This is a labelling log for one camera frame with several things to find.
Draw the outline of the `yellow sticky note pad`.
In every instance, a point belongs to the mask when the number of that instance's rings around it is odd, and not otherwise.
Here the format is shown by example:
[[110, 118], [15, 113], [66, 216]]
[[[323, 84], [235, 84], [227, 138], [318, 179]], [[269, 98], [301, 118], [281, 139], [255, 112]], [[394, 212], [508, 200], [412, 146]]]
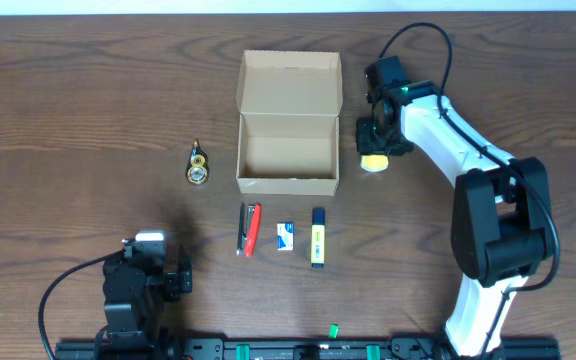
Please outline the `yellow sticky note pad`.
[[388, 168], [389, 159], [386, 155], [362, 155], [360, 166], [365, 171], [377, 173]]

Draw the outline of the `black yellow correction tape dispenser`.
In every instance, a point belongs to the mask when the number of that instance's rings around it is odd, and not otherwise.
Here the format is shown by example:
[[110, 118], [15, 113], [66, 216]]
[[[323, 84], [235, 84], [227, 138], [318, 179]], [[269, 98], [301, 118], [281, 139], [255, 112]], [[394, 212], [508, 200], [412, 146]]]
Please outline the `black yellow correction tape dispenser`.
[[193, 185], [204, 184], [209, 177], [208, 156], [195, 139], [187, 163], [186, 178]]

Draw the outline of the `yellow blue highlighter marker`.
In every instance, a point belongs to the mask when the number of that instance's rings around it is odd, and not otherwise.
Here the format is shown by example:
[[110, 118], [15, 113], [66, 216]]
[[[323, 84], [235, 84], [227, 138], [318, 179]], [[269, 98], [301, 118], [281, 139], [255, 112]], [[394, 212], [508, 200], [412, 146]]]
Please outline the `yellow blue highlighter marker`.
[[314, 208], [311, 226], [311, 266], [323, 268], [325, 265], [325, 209]]

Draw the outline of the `blue white staples box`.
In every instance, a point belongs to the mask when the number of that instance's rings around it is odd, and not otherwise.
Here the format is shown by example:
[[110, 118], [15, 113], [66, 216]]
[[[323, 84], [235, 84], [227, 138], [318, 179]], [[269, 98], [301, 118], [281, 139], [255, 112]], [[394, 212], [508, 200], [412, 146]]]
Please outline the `blue white staples box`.
[[292, 251], [294, 249], [294, 223], [280, 222], [277, 224], [277, 250]]

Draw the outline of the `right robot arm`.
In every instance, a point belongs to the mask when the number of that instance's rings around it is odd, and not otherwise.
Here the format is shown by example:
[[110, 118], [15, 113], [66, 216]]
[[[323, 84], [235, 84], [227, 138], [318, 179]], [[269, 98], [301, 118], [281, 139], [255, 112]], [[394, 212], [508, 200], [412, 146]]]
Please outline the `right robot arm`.
[[450, 242], [462, 280], [434, 359], [544, 359], [549, 341], [506, 342], [514, 298], [540, 290], [557, 272], [560, 246], [545, 166], [517, 159], [480, 135], [430, 81], [370, 86], [368, 118], [357, 121], [364, 158], [422, 150], [454, 188]]

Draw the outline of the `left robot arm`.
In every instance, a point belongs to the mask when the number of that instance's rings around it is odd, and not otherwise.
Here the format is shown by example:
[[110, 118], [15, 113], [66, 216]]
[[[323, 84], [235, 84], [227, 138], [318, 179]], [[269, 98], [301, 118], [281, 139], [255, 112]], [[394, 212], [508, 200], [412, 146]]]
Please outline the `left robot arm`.
[[164, 305], [192, 291], [192, 265], [179, 256], [177, 269], [165, 269], [165, 243], [129, 240], [104, 262], [104, 313], [110, 346], [150, 350], [159, 342]]

